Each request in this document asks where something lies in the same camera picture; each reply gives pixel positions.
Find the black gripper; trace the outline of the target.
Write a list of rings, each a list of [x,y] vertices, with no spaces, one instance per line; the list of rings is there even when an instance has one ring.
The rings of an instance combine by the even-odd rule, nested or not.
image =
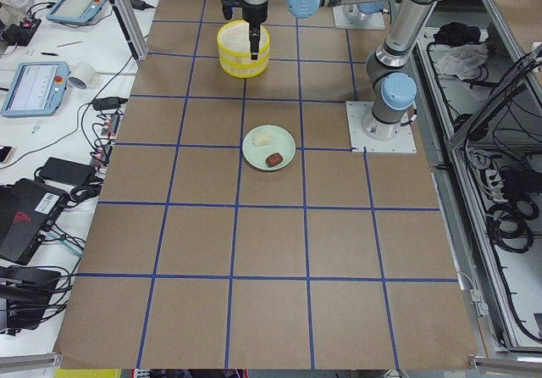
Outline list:
[[[249,42],[251,60],[258,60],[259,54],[259,26],[268,18],[268,2],[251,4],[243,2],[242,16],[249,24]]]

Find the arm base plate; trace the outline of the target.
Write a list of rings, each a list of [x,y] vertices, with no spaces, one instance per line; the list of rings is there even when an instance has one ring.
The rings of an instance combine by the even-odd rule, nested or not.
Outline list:
[[[382,7],[378,7],[364,13],[357,5],[334,7],[333,16],[335,28],[381,31],[385,28],[382,10]]]
[[[417,148],[408,112],[399,123],[383,124],[373,117],[373,102],[346,102],[346,118],[353,153],[415,154]]]

